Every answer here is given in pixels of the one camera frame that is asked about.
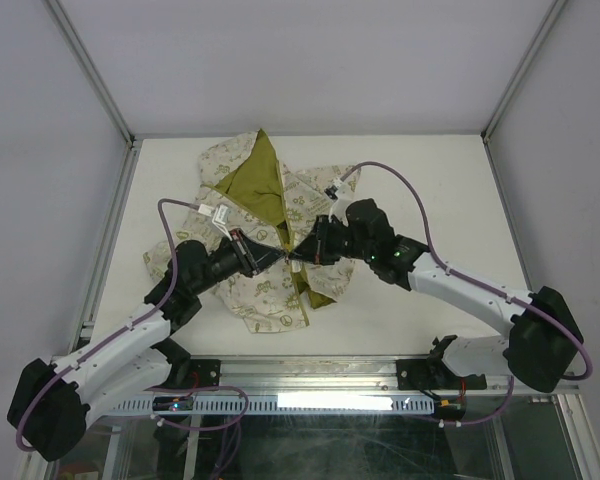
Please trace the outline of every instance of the cable clip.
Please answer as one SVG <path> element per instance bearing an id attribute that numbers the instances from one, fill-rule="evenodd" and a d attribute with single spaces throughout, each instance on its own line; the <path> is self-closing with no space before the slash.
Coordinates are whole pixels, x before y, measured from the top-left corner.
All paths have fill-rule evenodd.
<path id="1" fill-rule="evenodd" d="M 204 215 L 205 217 L 213 217 L 214 210 L 215 209 L 213 207 L 205 205 L 204 203 L 201 203 L 198 207 L 198 213 L 200 215 Z"/>

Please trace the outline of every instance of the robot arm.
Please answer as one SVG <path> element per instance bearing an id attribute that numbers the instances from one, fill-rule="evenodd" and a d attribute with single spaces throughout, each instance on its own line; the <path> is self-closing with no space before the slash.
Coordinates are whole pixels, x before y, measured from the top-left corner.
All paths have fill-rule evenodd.
<path id="1" fill-rule="evenodd" d="M 558 292 L 548 287 L 538 293 L 510 289 L 456 267 L 451 275 L 451 266 L 441 266 L 427 245 L 396 235 L 386 214 L 371 199 L 349 205 L 346 219 L 347 225 L 336 217 L 318 217 L 290 258 L 319 265 L 333 265 L 342 257 L 364 260 L 384 282 L 436 297 L 498 332 L 486 338 L 449 335 L 436 339 L 429 368 L 438 371 L 427 375 L 513 374 L 535 390 L 549 393 L 555 389 L 577 349 L 523 305 L 555 318 L 582 343 L 582 334 Z"/>
<path id="2" fill-rule="evenodd" d="M 172 262 L 124 326 L 55 363 L 37 359 L 24 368 L 7 414 L 16 428 L 43 388 L 66 372 L 40 398 L 24 425 L 24 438 L 46 460 L 69 452 L 89 426 L 130 395 L 157 385 L 193 386 L 186 379 L 190 355 L 169 337 L 201 309 L 198 295 L 236 273 L 256 275 L 285 255 L 251 241 L 240 230 L 230 235 L 231 240 L 224 238 L 209 254 L 197 241 L 178 245 L 175 289 L 160 309 L 155 305 L 169 290 Z"/>

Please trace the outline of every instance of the patterned cloth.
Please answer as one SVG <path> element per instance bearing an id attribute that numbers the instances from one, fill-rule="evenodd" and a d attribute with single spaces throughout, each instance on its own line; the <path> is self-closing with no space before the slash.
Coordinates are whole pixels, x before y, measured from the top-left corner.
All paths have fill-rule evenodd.
<path id="1" fill-rule="evenodd" d="M 282 192 L 282 198 L 278 198 L 278 202 L 282 201 L 281 212 L 284 214 L 286 231 L 281 229 L 280 225 L 272 225 L 263 218 L 268 216 L 271 221 L 271 214 L 259 214 L 247 209 L 218 188 L 228 175 L 252 158 L 252 151 L 262 152 L 263 149 L 267 153 L 273 152 L 274 155 L 271 157 L 274 159 L 272 165 L 277 181 L 280 182 L 278 191 Z M 336 176 L 342 175 L 350 168 L 320 167 L 293 173 L 275 159 L 275 151 L 262 131 L 245 133 L 219 143 L 203 152 L 198 158 L 198 163 L 202 185 L 195 203 L 211 207 L 220 204 L 228 206 L 230 213 L 226 226 L 229 230 L 240 228 L 248 237 L 264 245 L 287 250 L 297 246 L 309 234 L 317 215 L 329 212 L 332 202 L 324 195 L 324 189 Z M 340 192 L 353 197 L 358 178 L 359 173 L 349 177 Z M 259 199 L 256 195 L 252 200 L 252 204 L 257 204 Z M 184 240 L 198 240 L 205 245 L 207 251 L 211 251 L 218 247 L 222 234 L 207 217 L 191 211 L 182 228 L 174 232 L 174 239 L 178 243 Z M 144 254 L 149 274 L 156 283 L 164 276 L 169 260 L 170 252 L 166 240 Z M 254 278 L 234 275 L 217 285 L 213 293 L 220 297 L 232 312 L 244 319 L 252 333 L 296 330 L 309 325 L 299 289 L 305 286 L 305 283 L 308 284 L 314 305 L 316 297 L 328 300 L 322 302 L 322 305 L 337 301 L 351 280 L 354 263 L 352 260 L 342 259 L 333 266 L 296 264 L 293 265 L 293 269 L 300 273 L 292 272 L 292 265 L 280 261 Z"/>

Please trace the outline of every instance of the olive green fabric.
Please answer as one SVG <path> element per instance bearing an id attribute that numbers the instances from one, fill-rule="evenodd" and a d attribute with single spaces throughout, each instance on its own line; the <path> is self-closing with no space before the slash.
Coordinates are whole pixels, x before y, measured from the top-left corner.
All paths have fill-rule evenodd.
<path id="1" fill-rule="evenodd" d="M 276 227 L 282 242 L 290 244 L 285 218 L 284 196 L 276 151 L 267 134 L 260 130 L 251 155 L 236 170 L 224 177 L 216 189 L 234 202 L 250 210 L 269 225 Z M 309 289 L 304 268 L 293 273 L 298 294 L 307 291 L 312 308 L 330 305 L 335 300 Z"/>

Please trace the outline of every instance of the connector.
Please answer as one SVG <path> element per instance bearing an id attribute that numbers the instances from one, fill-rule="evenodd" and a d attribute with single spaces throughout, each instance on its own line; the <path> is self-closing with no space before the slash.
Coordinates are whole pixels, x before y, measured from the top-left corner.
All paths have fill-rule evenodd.
<path id="1" fill-rule="evenodd" d="M 340 178 L 336 177 L 333 179 L 333 183 L 331 184 L 331 186 L 325 189 L 324 193 L 331 200 L 337 200 L 338 199 L 338 190 L 340 189 L 341 186 L 342 186 L 342 180 L 340 180 Z"/>

